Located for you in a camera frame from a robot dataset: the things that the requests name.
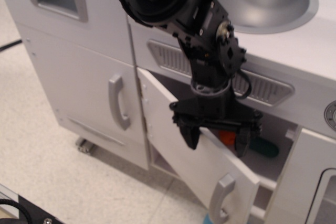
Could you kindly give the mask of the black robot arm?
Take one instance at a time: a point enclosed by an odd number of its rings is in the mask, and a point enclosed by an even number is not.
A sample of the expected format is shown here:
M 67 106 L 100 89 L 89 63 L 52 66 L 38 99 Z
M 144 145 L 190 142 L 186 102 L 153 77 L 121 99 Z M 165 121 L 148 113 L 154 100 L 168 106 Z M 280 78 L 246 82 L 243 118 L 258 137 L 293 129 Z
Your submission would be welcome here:
M 191 149 L 196 149 L 200 129 L 235 133 L 234 147 L 243 157 L 260 134 L 261 114 L 240 103 L 251 93 L 237 96 L 232 80 L 240 76 L 245 49 L 234 35 L 228 13 L 218 0 L 119 0 L 137 23 L 155 27 L 177 39 L 191 66 L 193 97 L 170 104 L 173 122 Z

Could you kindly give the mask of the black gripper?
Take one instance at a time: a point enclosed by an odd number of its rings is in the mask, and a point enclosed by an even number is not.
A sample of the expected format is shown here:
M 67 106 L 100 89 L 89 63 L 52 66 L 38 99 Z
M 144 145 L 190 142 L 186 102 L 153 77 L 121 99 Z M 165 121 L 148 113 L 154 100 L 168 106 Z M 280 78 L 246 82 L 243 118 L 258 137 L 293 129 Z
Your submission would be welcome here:
M 235 98 L 232 90 L 218 97 L 193 96 L 170 104 L 173 122 L 189 148 L 196 150 L 200 128 L 226 130 L 238 133 L 235 138 L 237 157 L 246 155 L 253 134 L 261 133 L 262 113 L 248 107 Z

